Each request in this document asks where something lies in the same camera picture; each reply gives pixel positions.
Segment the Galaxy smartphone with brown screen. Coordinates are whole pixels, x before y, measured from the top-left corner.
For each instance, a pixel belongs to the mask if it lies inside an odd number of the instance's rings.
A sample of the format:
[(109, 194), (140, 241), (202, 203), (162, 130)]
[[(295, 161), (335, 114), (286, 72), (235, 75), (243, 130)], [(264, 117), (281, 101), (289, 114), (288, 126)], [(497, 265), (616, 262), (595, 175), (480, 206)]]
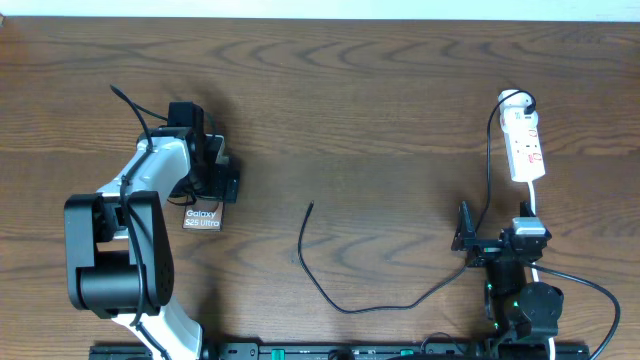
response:
[(197, 199), (188, 194), (183, 228), (188, 230), (220, 231), (224, 212), (224, 202)]

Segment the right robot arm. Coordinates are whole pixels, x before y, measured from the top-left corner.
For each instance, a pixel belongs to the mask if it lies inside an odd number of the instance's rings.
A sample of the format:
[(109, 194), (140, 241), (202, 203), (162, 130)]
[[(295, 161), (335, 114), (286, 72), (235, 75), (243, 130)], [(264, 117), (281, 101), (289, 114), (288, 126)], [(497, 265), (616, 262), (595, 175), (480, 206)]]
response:
[(545, 344), (558, 334), (563, 292), (544, 282), (529, 282), (525, 268), (542, 257), (551, 233), (528, 203), (520, 215), (495, 239), (481, 239), (468, 205), (458, 210), (458, 225), (451, 245), (466, 254), (466, 265), (487, 274), (486, 305), (497, 325), (493, 348), (503, 344)]

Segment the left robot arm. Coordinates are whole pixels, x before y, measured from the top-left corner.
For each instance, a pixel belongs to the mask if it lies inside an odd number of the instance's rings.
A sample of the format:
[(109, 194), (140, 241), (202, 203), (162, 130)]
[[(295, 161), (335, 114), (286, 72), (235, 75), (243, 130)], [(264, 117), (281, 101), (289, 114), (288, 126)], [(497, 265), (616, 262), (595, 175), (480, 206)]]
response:
[(131, 331), (141, 350), (106, 348), (124, 359), (213, 359), (203, 327), (174, 295), (174, 262), (163, 214), (184, 196), (197, 229), (218, 229), (237, 198), (239, 177), (221, 135), (162, 126), (142, 135), (133, 158), (94, 193), (64, 205), (67, 291), (71, 304)]

